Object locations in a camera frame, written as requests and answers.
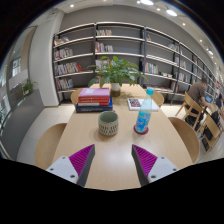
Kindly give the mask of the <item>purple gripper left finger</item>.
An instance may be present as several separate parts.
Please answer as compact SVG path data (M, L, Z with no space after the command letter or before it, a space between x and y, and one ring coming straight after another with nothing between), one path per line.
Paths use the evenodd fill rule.
M92 160L95 156L95 145L89 145L71 156L61 156L47 171L67 181L84 187L88 178Z

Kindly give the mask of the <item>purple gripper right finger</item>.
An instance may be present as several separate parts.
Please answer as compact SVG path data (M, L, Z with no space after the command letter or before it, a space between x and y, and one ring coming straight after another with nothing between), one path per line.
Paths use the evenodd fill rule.
M132 145L132 157L141 186L146 186L178 171L178 168L165 156L157 157L137 145Z

